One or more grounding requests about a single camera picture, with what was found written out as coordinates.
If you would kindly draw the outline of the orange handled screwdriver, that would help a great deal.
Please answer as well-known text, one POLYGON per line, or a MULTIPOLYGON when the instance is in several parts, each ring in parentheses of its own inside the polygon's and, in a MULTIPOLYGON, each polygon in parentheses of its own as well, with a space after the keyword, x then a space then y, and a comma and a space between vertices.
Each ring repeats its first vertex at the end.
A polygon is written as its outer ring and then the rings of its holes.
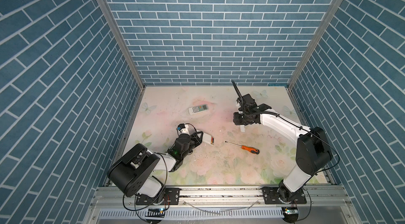
POLYGON ((238 144, 231 143, 231 142, 228 142, 228 141, 226 141, 226 143, 237 146, 237 147, 241 148, 242 150, 248 151, 249 153, 252 153, 252 154, 259 155, 259 153, 260 153, 259 149, 256 149, 256 148, 253 148, 253 147, 248 147, 248 146, 245 146, 245 145, 238 145, 238 144))

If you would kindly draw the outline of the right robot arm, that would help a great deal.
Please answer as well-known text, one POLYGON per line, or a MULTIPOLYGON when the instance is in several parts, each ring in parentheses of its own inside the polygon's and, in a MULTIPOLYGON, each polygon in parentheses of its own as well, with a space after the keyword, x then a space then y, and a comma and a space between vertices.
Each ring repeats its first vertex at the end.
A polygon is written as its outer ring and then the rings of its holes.
POLYGON ((289 203, 303 186, 333 159, 332 148, 323 129, 309 128, 284 118, 266 104, 257 105, 251 95, 238 94, 238 112, 234 113, 235 125, 260 124, 273 129, 296 145, 295 166, 279 183, 281 201, 289 203))

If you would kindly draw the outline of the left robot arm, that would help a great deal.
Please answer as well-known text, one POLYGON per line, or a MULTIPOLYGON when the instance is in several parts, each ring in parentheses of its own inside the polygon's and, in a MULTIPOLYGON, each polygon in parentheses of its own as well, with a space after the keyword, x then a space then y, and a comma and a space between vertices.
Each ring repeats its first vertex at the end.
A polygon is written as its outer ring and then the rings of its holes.
POLYGON ((211 135, 199 131, 179 134, 173 146, 165 153, 150 151, 138 143, 110 167, 107 177, 127 197, 141 194, 159 198, 166 183, 152 173, 156 170, 167 173, 177 171, 195 148, 202 143, 212 142, 211 135))

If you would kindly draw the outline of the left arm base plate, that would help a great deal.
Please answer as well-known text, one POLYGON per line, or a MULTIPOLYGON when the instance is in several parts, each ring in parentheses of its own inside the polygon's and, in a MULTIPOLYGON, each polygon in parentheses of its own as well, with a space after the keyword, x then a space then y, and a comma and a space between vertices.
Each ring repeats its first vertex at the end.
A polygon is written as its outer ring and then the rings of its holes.
POLYGON ((136 205, 163 205, 165 199, 169 200, 170 205, 178 205, 180 198, 180 188, 165 188, 164 192, 159 192, 155 197, 150 197, 146 194, 138 194, 136 197, 136 205))

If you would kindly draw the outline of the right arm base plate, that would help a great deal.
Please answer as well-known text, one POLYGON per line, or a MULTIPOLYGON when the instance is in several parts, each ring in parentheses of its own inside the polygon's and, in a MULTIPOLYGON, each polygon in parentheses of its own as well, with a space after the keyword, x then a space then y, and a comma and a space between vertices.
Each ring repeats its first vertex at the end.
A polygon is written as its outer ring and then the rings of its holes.
POLYGON ((263 198, 266 205, 307 204, 303 188, 298 189, 296 192, 290 192, 284 186, 282 186, 281 188, 262 187, 261 192, 263 193, 263 198))

